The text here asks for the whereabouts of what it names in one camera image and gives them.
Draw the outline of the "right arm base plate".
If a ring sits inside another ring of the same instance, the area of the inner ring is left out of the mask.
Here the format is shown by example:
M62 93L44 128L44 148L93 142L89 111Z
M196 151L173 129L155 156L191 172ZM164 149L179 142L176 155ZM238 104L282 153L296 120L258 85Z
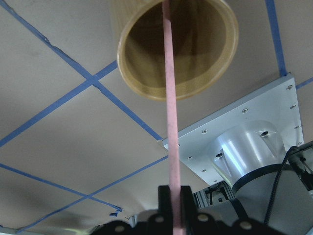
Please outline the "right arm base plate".
M234 185L282 162L303 143L294 77L288 74L179 131L180 160L209 185Z

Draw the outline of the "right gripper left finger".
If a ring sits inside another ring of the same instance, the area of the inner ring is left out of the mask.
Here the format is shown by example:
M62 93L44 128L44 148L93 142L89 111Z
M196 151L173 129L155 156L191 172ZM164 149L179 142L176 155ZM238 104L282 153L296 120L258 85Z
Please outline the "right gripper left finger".
M173 226L173 210L171 191L168 185L158 187L158 216L157 222L168 227Z

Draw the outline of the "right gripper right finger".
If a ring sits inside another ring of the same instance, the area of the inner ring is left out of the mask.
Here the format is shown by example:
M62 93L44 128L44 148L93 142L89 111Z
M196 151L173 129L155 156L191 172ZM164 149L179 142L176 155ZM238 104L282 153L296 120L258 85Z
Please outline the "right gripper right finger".
M198 210L190 186L181 186L180 205L182 225L191 228Z

